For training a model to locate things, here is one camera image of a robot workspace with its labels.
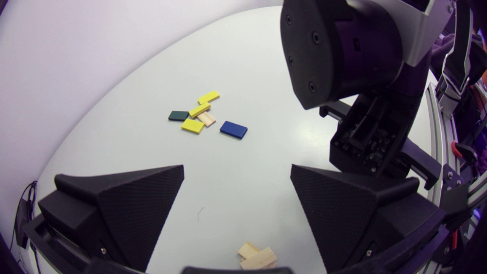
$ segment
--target blue block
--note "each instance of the blue block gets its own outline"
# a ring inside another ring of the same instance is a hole
[[[225,123],[223,123],[223,126],[220,128],[220,131],[230,136],[234,136],[238,139],[242,139],[247,132],[247,128],[231,123],[229,121],[225,121]]]

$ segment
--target wooden block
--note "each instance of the wooden block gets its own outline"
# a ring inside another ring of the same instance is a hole
[[[249,259],[257,255],[257,253],[259,253],[260,251],[261,250],[258,249],[255,245],[251,244],[250,242],[246,242],[237,252],[245,259]]]
[[[264,266],[264,268],[262,269],[270,269],[270,268],[275,268],[277,266],[277,263],[276,262],[272,262],[266,266]]]
[[[189,112],[189,116],[191,116],[191,118],[195,118],[196,116],[210,109],[210,107],[211,107],[210,104],[208,102],[205,102],[199,105],[198,107],[194,108],[193,110],[191,110]]]
[[[172,111],[168,117],[170,121],[181,121],[186,120],[189,113],[187,111]]]
[[[211,102],[215,99],[218,99],[220,98],[220,95],[218,94],[218,92],[216,92],[216,90],[204,95],[204,96],[201,96],[199,99],[198,99],[198,103],[203,104],[204,102]]]
[[[204,123],[188,118],[183,122],[181,128],[199,134],[203,130],[204,126]]]
[[[274,255],[274,252],[270,248],[265,248],[257,253],[257,255],[240,262],[240,266],[243,269],[262,269],[275,260],[277,260],[277,257]]]
[[[210,113],[208,113],[208,111],[201,113],[197,117],[201,122],[205,123],[207,127],[211,126],[216,122],[215,118],[213,118],[213,116],[211,116]]]
[[[220,128],[220,132],[223,132],[230,136],[234,136],[238,139],[242,139],[247,132],[247,128],[229,121],[225,121],[225,123],[223,123],[222,127]]]

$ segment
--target yellow block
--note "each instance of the yellow block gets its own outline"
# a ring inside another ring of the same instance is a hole
[[[214,99],[218,99],[218,98],[220,98],[220,95],[218,94],[218,92],[216,92],[216,90],[214,90],[214,91],[208,93],[207,95],[201,96],[198,99],[198,103],[200,103],[200,105],[201,105],[204,102],[211,102]]]
[[[189,116],[191,118],[195,118],[196,116],[200,115],[201,113],[210,109],[210,104],[208,102],[204,102],[203,104],[199,105],[198,107],[194,108],[192,111],[189,112]]]
[[[183,122],[183,125],[181,126],[181,128],[199,134],[204,126],[205,126],[205,123],[202,123],[202,122],[199,122],[196,120],[186,119]]]

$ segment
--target white wall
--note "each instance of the white wall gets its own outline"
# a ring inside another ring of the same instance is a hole
[[[0,233],[7,245],[23,188],[117,83],[205,25],[279,4],[10,0],[0,16]],[[18,257],[17,247],[13,254]]]

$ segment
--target screw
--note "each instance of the screw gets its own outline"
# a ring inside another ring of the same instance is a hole
[[[310,90],[312,93],[315,93],[315,84],[313,84],[313,82],[309,82],[309,90]]]
[[[313,42],[315,42],[316,45],[319,44],[319,36],[318,36],[318,33],[316,31],[313,32]]]

